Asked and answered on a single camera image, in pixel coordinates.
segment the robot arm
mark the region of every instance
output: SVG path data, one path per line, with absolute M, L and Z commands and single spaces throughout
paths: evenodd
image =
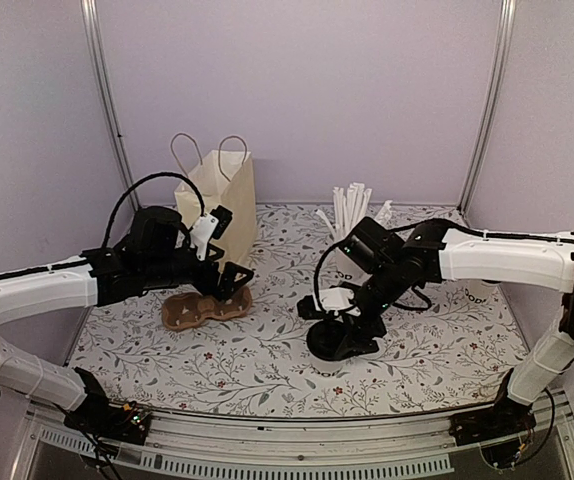
M 180 214 L 164 207 L 139 210 L 129 233 L 114 248 L 85 251 L 63 262 L 0 274 L 0 325 L 30 315 L 70 307 L 103 306 L 144 295 L 149 290 L 191 284 L 204 295 L 231 297 L 253 276 L 217 260 L 222 250 L 210 244 L 231 221 L 218 207 L 198 218 L 191 230 Z M 178 233 L 185 233 L 176 247 Z M 71 412 L 89 433 L 141 442 L 146 428 L 112 431 L 117 412 L 98 381 L 82 369 L 56 366 L 14 347 L 0 337 L 0 385 L 28 398 L 51 402 Z M 145 427 L 143 423 L 134 425 Z
M 309 330 L 307 344 L 314 356 L 326 361 L 376 352 L 374 338 L 386 333 L 381 314 L 408 289 L 426 282 L 482 279 L 561 292 L 562 318 L 507 372 L 494 406 L 452 417 L 459 444 L 533 427 L 531 405 L 574 361 L 574 232 L 479 232 L 429 220 L 405 241 L 365 218 L 339 248 L 371 277 L 362 286 L 343 283 L 321 292 L 320 307 L 312 297 L 299 302 L 303 318 L 322 319 Z

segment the white arm segment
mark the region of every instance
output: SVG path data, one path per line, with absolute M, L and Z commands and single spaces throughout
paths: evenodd
M 547 234 L 553 239 L 574 236 Z M 439 252 L 445 280 L 482 279 L 526 283 L 570 293 L 574 288 L 574 245 L 538 240 L 499 240 L 468 235 L 454 228 L 443 238 Z
M 84 262 L 79 256 L 57 264 Z M 98 302 L 91 265 L 33 273 L 0 280 L 0 325 L 20 318 L 70 307 L 91 307 Z
M 510 400 L 531 405 L 554 378 L 574 361 L 574 340 L 559 331 L 556 318 L 529 355 L 514 368 L 507 386 Z
M 87 396 L 85 384 L 73 369 L 58 367 L 31 355 L 0 337 L 0 386 L 27 398 L 77 409 Z

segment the white wall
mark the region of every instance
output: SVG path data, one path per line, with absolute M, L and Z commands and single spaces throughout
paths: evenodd
M 493 61 L 500 0 L 105 0 L 109 75 L 136 178 L 237 133 L 257 198 L 456 204 Z M 189 142 L 182 158 L 196 164 Z M 238 149 L 235 143 L 232 148 Z M 173 203 L 171 181 L 144 203 Z
M 0 2 L 0 271 L 97 246 L 121 191 L 80 2 Z M 25 320 L 0 334 L 62 362 L 79 315 Z M 3 391 L 0 479 L 9 476 L 26 406 Z
M 478 227 L 574 229 L 574 2 L 518 3 L 511 53 L 480 184 L 470 212 Z M 508 288 L 530 343 L 560 296 Z M 574 411 L 574 368 L 564 376 Z

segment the black cable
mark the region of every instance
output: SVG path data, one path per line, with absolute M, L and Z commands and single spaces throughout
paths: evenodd
M 120 206 L 123 204 L 123 202 L 127 199 L 127 197 L 129 197 L 131 192 L 136 190 L 142 184 L 149 182 L 150 180 L 154 180 L 155 178 L 163 178 L 163 177 L 179 178 L 180 180 L 185 182 L 187 185 L 189 185 L 189 187 L 196 194 L 196 197 L 198 198 L 198 203 L 200 203 L 200 215 L 201 216 L 205 215 L 205 201 L 203 200 L 203 196 L 200 194 L 200 191 L 198 190 L 196 185 L 194 185 L 194 183 L 191 180 L 189 180 L 187 177 L 185 177 L 184 175 L 177 173 L 177 172 L 152 173 L 151 175 L 147 175 L 146 177 L 141 178 L 136 183 L 134 183 L 131 187 L 129 187 L 127 190 L 125 190 L 125 192 L 118 199 L 118 202 L 116 202 L 116 205 L 114 206 L 114 209 L 112 210 L 111 215 L 109 216 L 109 221 L 107 222 L 107 228 L 105 229 L 105 237 L 103 238 L 103 244 L 100 247 L 101 251 L 104 251 L 107 248 L 107 245 L 109 244 L 109 237 L 111 235 L 111 228 L 114 226 L 114 222 L 116 221 L 116 215 L 118 215 L 118 210 L 120 209 Z
M 323 302 L 320 301 L 320 286 L 318 285 L 318 277 L 320 276 L 320 270 L 323 267 L 323 263 L 325 259 L 329 256 L 331 252 L 333 252 L 336 248 L 338 248 L 342 244 L 342 240 L 340 242 L 336 242 L 331 245 L 325 253 L 320 256 L 318 260 L 318 264 L 316 265 L 316 269 L 314 270 L 314 299 L 316 301 L 316 307 L 320 308 L 321 311 L 325 312 L 326 310 L 323 308 Z
M 409 223 L 407 225 L 403 225 L 402 227 L 394 227 L 394 228 L 390 228 L 387 231 L 389 233 L 397 233 L 397 232 L 406 232 L 407 230 L 411 230 L 413 228 L 416 228 L 418 225 L 422 225 L 423 223 L 425 223 L 427 220 L 422 220 L 420 222 L 415 222 L 415 223 Z
M 424 307 L 417 307 L 414 305 L 404 305 L 402 303 L 398 303 L 398 302 L 393 302 L 392 306 L 396 307 L 396 308 L 400 308 L 401 310 L 406 310 L 408 312 L 426 312 L 427 310 L 429 310 L 431 307 L 433 307 L 433 302 L 431 301 L 431 299 L 425 295 L 424 293 L 418 291 L 418 289 L 416 287 L 412 287 L 411 291 L 418 297 L 420 298 L 423 302 L 425 302 L 425 306 Z
M 78 425 L 78 422 L 76 422 L 76 420 L 74 418 L 72 418 L 72 416 L 69 414 L 69 412 L 67 410 L 65 410 L 64 408 L 62 408 L 60 405 L 57 405 L 54 403 L 54 406 L 61 411 L 61 413 L 63 413 L 65 415 L 65 417 L 67 417 L 69 419 L 69 421 L 73 424 L 73 425 Z M 107 463 L 106 466 L 108 466 L 111 471 L 114 473 L 114 475 L 116 476 L 115 480 L 123 480 L 122 477 L 120 476 L 120 474 L 118 473 L 118 470 L 116 470 L 116 467 L 114 466 L 114 463 L 111 461 L 111 459 L 109 458 L 109 456 L 107 455 L 107 453 L 104 450 L 104 444 L 102 441 L 100 441 L 96 436 L 94 436 L 93 438 L 85 431 L 83 431 L 81 428 L 76 427 L 76 430 L 78 430 L 80 433 L 83 434 L 83 436 L 87 439 L 87 441 L 89 443 L 91 443 L 94 447 L 94 455 L 96 456 L 96 461 L 98 463 L 100 463 L 100 456 L 102 456 L 105 459 L 105 463 Z M 98 468 L 98 472 L 103 476 L 103 478 L 105 480 L 112 480 L 111 477 L 109 477 L 104 471 L 103 468 L 105 467 L 100 467 Z
M 547 429 L 547 433 L 545 434 L 545 438 L 543 438 L 543 441 L 540 442 L 540 445 L 538 445 L 538 448 L 536 450 L 534 450 L 534 453 L 532 453 L 527 458 L 518 460 L 514 464 L 514 466 L 511 468 L 518 467 L 520 465 L 524 465 L 525 463 L 532 460 L 536 455 L 538 455 L 540 453 L 540 451 L 545 447 L 547 440 L 549 440 L 549 437 L 551 436 L 551 432 L 554 430 L 554 422 L 556 421 L 556 402 L 554 401 L 554 397 L 551 394 L 551 392 L 549 391 L 549 389 L 546 388 L 545 393 L 547 394 L 547 396 L 549 397 L 549 401 L 551 402 L 551 420 L 549 421 L 549 428 Z
M 562 238 L 552 235 L 535 235 L 533 233 L 511 233 L 511 232 L 484 232 L 480 230 L 474 230 L 472 228 L 464 227 L 457 224 L 451 220 L 443 220 L 445 223 L 449 224 L 451 228 L 455 228 L 463 233 L 472 235 L 480 238 L 494 238 L 498 240 L 536 240 L 539 242 L 548 243 L 567 243 L 574 245 L 573 238 Z M 399 227 L 400 229 L 409 229 L 411 225 L 405 225 L 404 227 Z
M 26 275 L 33 275 L 35 273 L 55 272 L 58 270 L 65 270 L 67 268 L 81 267 L 88 264 L 88 260 L 74 260 L 73 262 L 54 263 L 52 265 L 25 268 L 24 270 L 14 270 L 13 272 L 0 273 L 0 281 L 24 277 Z

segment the white paper bag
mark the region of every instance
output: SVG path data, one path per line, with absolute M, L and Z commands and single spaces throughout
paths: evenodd
M 172 153 L 174 153 L 173 141 L 178 136 L 189 138 L 194 143 L 199 158 L 202 157 L 196 141 L 186 134 L 178 134 L 172 139 Z M 223 144 L 234 138 L 242 142 L 244 152 L 222 150 Z M 209 152 L 191 172 L 185 174 L 200 190 L 206 212 L 209 213 L 218 205 L 222 205 L 233 214 L 232 222 L 223 236 L 212 241 L 225 251 L 225 256 L 219 262 L 221 267 L 227 261 L 246 266 L 249 252 L 258 235 L 254 162 L 247 144 L 236 135 L 226 137 L 220 142 L 218 150 Z M 191 226 L 200 215 L 200 204 L 196 195 L 184 182 L 176 188 L 174 195 L 183 222 Z

